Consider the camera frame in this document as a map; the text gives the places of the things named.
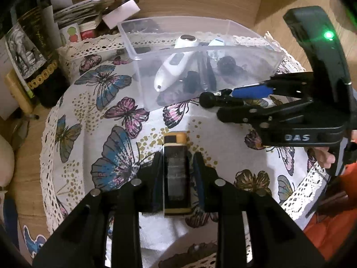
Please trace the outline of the person's right hand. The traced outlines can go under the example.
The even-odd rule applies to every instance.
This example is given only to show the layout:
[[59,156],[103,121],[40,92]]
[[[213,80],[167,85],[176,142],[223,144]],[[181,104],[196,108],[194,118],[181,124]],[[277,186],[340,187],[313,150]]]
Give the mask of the person's right hand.
[[[352,131],[351,141],[356,143],[356,130]],[[313,147],[315,158],[319,165],[323,168],[329,169],[335,163],[335,156],[329,153],[329,147]],[[348,165],[348,170],[356,169],[356,163]]]

